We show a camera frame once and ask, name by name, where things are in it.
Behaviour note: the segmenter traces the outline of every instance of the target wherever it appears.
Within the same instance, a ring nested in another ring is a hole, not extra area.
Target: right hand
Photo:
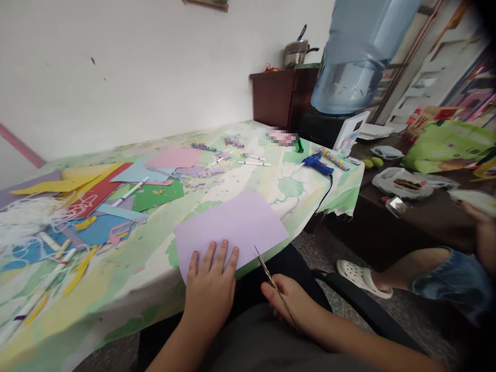
[[[316,313],[323,310],[305,290],[293,279],[282,274],[272,276],[284,300],[288,304],[291,313],[293,314],[301,331],[307,332],[313,320],[316,318]],[[274,311],[274,316],[279,320],[285,319],[290,325],[295,326],[291,315],[286,310],[283,300],[277,293],[277,290],[269,283],[262,283],[261,288],[263,295],[269,301],[270,307]]]

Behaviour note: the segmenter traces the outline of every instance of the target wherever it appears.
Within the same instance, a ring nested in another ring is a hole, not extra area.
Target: white crocs
[[[345,260],[338,260],[336,262],[336,268],[341,276],[344,276],[357,287],[365,289],[377,297],[387,300],[393,295],[392,288],[390,288],[387,292],[377,289],[376,285],[372,281],[372,277],[370,275],[371,271],[369,268],[361,268],[360,266]]]

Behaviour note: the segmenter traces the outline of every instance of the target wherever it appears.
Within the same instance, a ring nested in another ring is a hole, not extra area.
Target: red paper
[[[91,206],[86,208],[86,210],[79,214],[77,218],[85,218],[90,215],[100,204],[103,203],[105,199],[108,198],[110,194],[114,192],[114,190],[122,183],[122,182],[111,182],[112,178],[118,176],[120,173],[129,168],[133,163],[125,163],[118,167],[115,171],[110,173],[107,177],[105,177],[101,182],[98,182],[93,188],[88,190],[83,195],[83,200],[87,200],[91,203]],[[81,204],[81,200],[75,201],[69,207],[69,210],[79,207]]]

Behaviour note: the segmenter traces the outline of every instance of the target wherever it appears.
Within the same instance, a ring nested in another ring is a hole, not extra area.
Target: blue glue gun
[[[322,154],[318,152],[316,154],[310,155],[306,159],[303,159],[302,163],[306,166],[311,166],[311,167],[315,168],[316,170],[321,172],[324,176],[327,176],[327,175],[333,173],[334,169],[323,165],[320,162],[321,156],[322,156]]]

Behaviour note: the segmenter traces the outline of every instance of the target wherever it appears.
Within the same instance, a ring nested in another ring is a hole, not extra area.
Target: floor
[[[324,227],[309,235],[302,232],[293,242],[308,266],[327,272],[335,271],[338,259],[346,259],[357,265],[366,265],[357,255],[337,240]],[[339,295],[322,285],[335,313],[354,323],[372,330]],[[458,365],[460,350],[448,343],[439,327],[426,315],[425,309],[439,307],[409,292],[396,291],[390,300],[372,296],[431,357],[451,368]],[[77,372],[132,371],[137,358],[138,335],[110,343],[87,357],[76,369]]]

